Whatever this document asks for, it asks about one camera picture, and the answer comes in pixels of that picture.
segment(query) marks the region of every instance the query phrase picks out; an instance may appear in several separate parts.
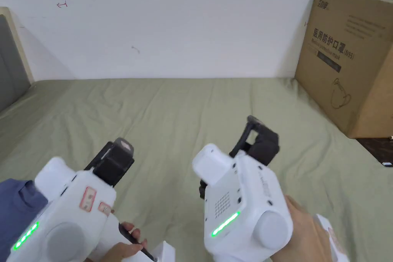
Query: red scribble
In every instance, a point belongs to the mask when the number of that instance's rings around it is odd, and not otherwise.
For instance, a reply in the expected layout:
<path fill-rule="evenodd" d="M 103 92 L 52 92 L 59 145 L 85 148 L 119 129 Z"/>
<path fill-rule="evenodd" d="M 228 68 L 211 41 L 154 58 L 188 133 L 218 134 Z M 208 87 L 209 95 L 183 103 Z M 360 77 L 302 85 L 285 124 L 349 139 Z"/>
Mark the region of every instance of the red scribble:
<path fill-rule="evenodd" d="M 62 5 L 65 5 L 66 7 L 68 7 L 68 5 L 67 5 L 67 1 L 64 1 L 64 3 L 63 4 L 60 4 L 60 2 L 58 3 L 58 7 L 60 7 L 61 8 L 61 6 Z"/>

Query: round gray knob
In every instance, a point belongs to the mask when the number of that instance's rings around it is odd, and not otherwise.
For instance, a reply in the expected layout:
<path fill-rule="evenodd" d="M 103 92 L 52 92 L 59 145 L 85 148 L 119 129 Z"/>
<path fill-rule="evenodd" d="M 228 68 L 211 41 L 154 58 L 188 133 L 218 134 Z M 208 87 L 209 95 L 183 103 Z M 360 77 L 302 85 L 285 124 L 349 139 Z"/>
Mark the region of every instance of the round gray knob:
<path fill-rule="evenodd" d="M 82 260 L 81 255 L 84 249 L 83 230 L 75 223 L 61 223 L 46 235 L 44 247 L 49 261 Z"/>
<path fill-rule="evenodd" d="M 259 218 L 253 236 L 265 248 L 280 249 L 288 237 L 288 226 L 282 216 L 266 211 Z"/>

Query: gray headboard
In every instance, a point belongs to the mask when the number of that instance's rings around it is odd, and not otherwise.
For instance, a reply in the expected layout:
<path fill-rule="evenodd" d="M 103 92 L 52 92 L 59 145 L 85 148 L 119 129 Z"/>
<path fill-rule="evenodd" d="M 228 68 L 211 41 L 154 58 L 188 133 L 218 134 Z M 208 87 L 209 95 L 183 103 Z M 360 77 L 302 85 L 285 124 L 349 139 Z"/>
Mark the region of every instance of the gray headboard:
<path fill-rule="evenodd" d="M 0 112 L 30 87 L 9 22 L 0 14 Z"/>

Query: white wall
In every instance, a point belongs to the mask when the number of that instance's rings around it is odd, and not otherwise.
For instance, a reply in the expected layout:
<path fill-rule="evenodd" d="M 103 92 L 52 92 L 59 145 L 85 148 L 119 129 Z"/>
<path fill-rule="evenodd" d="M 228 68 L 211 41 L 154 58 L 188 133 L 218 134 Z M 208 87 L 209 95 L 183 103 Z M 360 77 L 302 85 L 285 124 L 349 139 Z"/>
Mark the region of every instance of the white wall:
<path fill-rule="evenodd" d="M 36 80 L 292 77 L 311 2 L 64 1 L 0 0 Z"/>

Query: wrinkled fabric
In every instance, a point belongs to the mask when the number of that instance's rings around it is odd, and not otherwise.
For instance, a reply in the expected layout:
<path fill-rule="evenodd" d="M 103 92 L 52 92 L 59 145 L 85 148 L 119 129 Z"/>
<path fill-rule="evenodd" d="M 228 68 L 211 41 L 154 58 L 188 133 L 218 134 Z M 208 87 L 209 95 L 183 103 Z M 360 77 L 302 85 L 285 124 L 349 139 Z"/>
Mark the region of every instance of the wrinkled fabric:
<path fill-rule="evenodd" d="M 135 163 L 115 189 L 117 217 L 166 240 L 177 261 L 212 261 L 191 161 L 208 143 L 229 152 L 248 115 L 279 134 L 269 164 L 284 193 L 333 225 L 351 261 L 390 261 L 393 169 L 347 138 L 292 79 L 41 81 L 0 113 L 0 180 L 33 179 L 54 156 L 83 169 L 124 137 Z"/>

